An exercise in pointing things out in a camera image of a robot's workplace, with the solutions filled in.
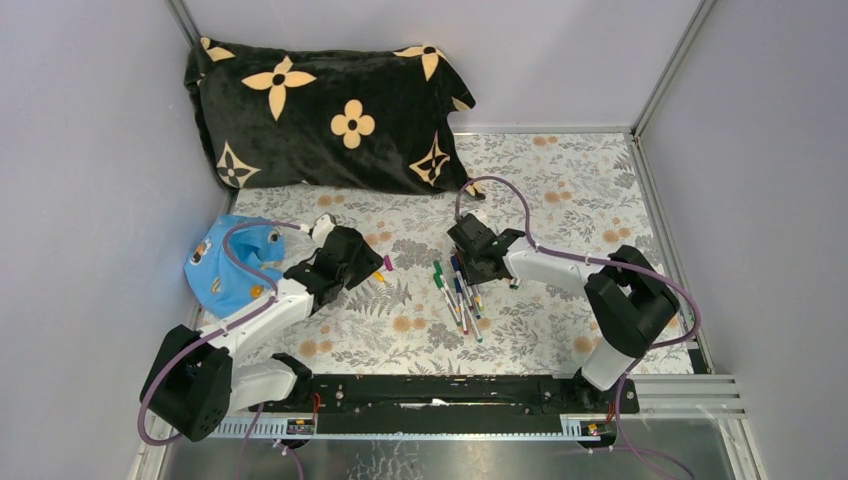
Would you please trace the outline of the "bundle of coloured marker pens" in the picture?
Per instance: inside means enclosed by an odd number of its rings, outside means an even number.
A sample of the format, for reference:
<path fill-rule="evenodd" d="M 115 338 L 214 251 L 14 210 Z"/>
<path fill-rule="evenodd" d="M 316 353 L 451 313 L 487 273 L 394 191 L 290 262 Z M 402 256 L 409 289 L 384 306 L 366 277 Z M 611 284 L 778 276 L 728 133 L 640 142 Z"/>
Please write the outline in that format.
<path fill-rule="evenodd" d="M 470 288 L 457 253 L 443 265 L 439 260 L 432 262 L 433 281 L 451 309 L 451 316 L 464 335 L 471 335 L 478 344 L 483 343 L 479 296 Z"/>

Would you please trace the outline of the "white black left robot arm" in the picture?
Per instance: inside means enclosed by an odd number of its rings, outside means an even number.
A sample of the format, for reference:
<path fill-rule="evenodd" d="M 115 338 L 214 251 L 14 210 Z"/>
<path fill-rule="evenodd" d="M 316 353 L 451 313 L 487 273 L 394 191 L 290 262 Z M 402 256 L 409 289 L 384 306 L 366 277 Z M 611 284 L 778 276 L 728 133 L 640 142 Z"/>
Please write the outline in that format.
<path fill-rule="evenodd" d="M 342 289 L 353 289 L 384 265 L 359 231 L 326 214 L 306 230 L 317 245 L 312 257 L 274 280 L 234 255 L 232 237 L 251 226 L 233 226 L 221 246 L 237 267 L 259 278 L 263 290 L 213 325 L 198 330 L 178 325 L 165 335 L 140 392 L 137 430 L 148 445 L 167 443 L 147 432 L 149 413 L 174 428 L 178 438 L 197 442 L 233 412 L 269 403 L 288 411 L 318 404 L 312 371 L 293 356 L 278 353 L 255 364 L 247 359 L 270 337 L 308 319 Z"/>

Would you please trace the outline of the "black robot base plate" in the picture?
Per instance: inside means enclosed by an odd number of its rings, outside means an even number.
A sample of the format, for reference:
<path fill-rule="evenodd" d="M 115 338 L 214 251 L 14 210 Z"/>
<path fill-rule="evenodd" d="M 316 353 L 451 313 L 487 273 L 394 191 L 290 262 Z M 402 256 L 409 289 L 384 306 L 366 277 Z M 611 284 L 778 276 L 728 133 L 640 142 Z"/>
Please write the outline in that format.
<path fill-rule="evenodd" d="M 565 417 L 605 422 L 640 410 L 632 381 L 599 391 L 576 377 L 317 374 L 266 413 L 317 422 L 323 435 L 563 434 Z"/>

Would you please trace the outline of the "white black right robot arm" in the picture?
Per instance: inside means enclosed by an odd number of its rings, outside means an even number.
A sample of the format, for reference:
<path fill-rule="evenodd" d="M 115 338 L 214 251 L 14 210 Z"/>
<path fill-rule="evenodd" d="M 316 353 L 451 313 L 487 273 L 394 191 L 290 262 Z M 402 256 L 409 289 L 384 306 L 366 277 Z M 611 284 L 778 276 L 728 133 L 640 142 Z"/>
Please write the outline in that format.
<path fill-rule="evenodd" d="M 607 259 L 554 251 L 520 230 L 497 234 L 472 214 L 459 219 L 448 235 L 471 285 L 530 280 L 584 294 L 602 334 L 573 386 L 575 402 L 589 412 L 612 400 L 619 378 L 680 310 L 666 278 L 631 246 Z"/>

